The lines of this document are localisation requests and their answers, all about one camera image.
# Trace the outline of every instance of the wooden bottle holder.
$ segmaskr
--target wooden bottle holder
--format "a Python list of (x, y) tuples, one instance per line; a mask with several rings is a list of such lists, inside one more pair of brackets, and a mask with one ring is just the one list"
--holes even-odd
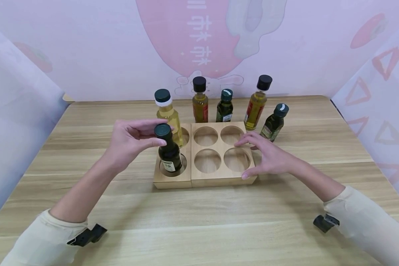
[(244, 134), (244, 122), (181, 124), (184, 145), (180, 148), (183, 168), (167, 172), (157, 155), (156, 188), (218, 187), (251, 185), (256, 177), (242, 180), (242, 173), (255, 167), (250, 147), (234, 147)]

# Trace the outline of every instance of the black wrist strap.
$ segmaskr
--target black wrist strap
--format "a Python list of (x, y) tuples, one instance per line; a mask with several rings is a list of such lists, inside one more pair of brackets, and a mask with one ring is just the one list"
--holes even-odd
[(325, 216), (318, 215), (317, 218), (315, 218), (315, 220), (313, 221), (313, 224), (323, 233), (326, 233), (332, 227), (339, 226), (340, 221), (328, 214), (325, 214)]
[(96, 243), (99, 241), (102, 236), (107, 232), (107, 229), (96, 224), (92, 230), (85, 229), (79, 235), (77, 235), (73, 240), (68, 241), (68, 245), (70, 246), (85, 246), (88, 243)]

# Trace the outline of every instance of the clear glass bottle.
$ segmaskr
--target clear glass bottle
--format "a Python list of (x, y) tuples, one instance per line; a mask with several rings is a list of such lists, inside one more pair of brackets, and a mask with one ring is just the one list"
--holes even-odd
[(284, 117), (287, 115), (289, 110), (290, 109), (286, 104), (277, 104), (273, 114), (266, 119), (260, 135), (273, 142), (284, 126)]
[(205, 95), (206, 82), (207, 81), (203, 76), (196, 76), (192, 80), (195, 92), (195, 95), (192, 98), (195, 123), (208, 122), (208, 97)]
[(183, 146), (182, 129), (180, 128), (179, 113), (173, 108), (170, 92), (166, 89), (159, 89), (155, 92), (155, 103), (158, 106), (157, 117), (168, 120), (168, 124), (173, 126), (173, 141), (179, 146)]
[(257, 83), (257, 91), (253, 93), (248, 103), (247, 113), (245, 114), (244, 124), (245, 129), (254, 130), (256, 129), (260, 115), (262, 114), (263, 108), (265, 107), (267, 97), (266, 92), (269, 90), (272, 78), (267, 75), (259, 76)]
[(180, 149), (173, 141), (170, 126), (168, 124), (158, 124), (154, 128), (154, 133), (157, 138), (167, 141), (166, 146), (158, 148), (158, 156), (161, 159), (164, 169), (170, 173), (179, 171), (182, 168)]
[(220, 95), (220, 102), (219, 104), (217, 104), (216, 122), (231, 121), (233, 113), (232, 96), (232, 90), (222, 90), (222, 94)]

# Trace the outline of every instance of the dark green bottle cap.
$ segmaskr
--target dark green bottle cap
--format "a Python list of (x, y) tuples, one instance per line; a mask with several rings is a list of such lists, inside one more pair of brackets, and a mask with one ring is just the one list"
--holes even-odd
[(222, 90), (222, 95), (220, 95), (220, 99), (225, 102), (232, 101), (233, 92), (231, 89)]
[(171, 127), (168, 124), (158, 124), (154, 128), (154, 133), (157, 138), (168, 140), (171, 139), (173, 134), (171, 132)]
[(275, 107), (273, 114), (278, 117), (285, 117), (289, 110), (289, 107), (285, 103), (279, 103), (277, 104), (277, 107)]
[(207, 87), (207, 81), (203, 76), (196, 76), (192, 79), (192, 84), (194, 85), (194, 92), (205, 92)]
[(155, 92), (155, 101), (159, 103), (165, 103), (166, 101), (169, 101), (171, 96), (170, 92), (166, 89), (159, 89)]

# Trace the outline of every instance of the red triangle pattern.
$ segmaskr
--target red triangle pattern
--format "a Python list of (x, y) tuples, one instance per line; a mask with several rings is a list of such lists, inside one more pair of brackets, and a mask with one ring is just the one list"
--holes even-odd
[[(353, 96), (353, 93), (355, 92), (356, 87), (358, 87), (358, 86), (360, 87), (360, 89), (363, 90), (363, 92), (365, 93), (365, 96), (362, 98), (356, 99), (354, 101), (350, 101)], [(352, 89), (350, 90), (349, 94), (346, 97), (345, 106), (351, 106), (351, 105), (367, 102), (367, 101), (369, 101), (370, 98), (371, 98), (371, 92), (369, 91), (368, 86), (365, 83), (365, 81), (359, 76), (357, 78), (355, 84), (353, 85)]]
[[(390, 131), (390, 136), (392, 137), (391, 140), (381, 138), (381, 135), (386, 130)], [(381, 143), (384, 145), (399, 145), (399, 132), (388, 121), (384, 121), (374, 138), (374, 143)]]
[(393, 173), (391, 176), (387, 177), (390, 184), (395, 185), (399, 181), (399, 164), (376, 163), (376, 165), (380, 169), (384, 168), (384, 169), (395, 170), (395, 173)]
[[(387, 69), (384, 70), (383, 65), (381, 64), (381, 59), (383, 59), (385, 56), (387, 56), (390, 53), (392, 54), (392, 57), (390, 58)], [(387, 81), (390, 78), (393, 68), (395, 68), (398, 61), (399, 61), (399, 48), (394, 47), (390, 50), (384, 51), (383, 53), (373, 58), (372, 64), (374, 68), (378, 71), (378, 73), (380, 73), (383, 76), (384, 80)]]
[(361, 117), (355, 120), (351, 120), (351, 121), (346, 121), (346, 123), (348, 125), (353, 125), (353, 124), (359, 124), (362, 123), (361, 127), (359, 128), (359, 130), (357, 132), (355, 132), (356, 137), (362, 132), (362, 130), (364, 129), (364, 127), (366, 126), (366, 124), (368, 123), (368, 119), (369, 117)]

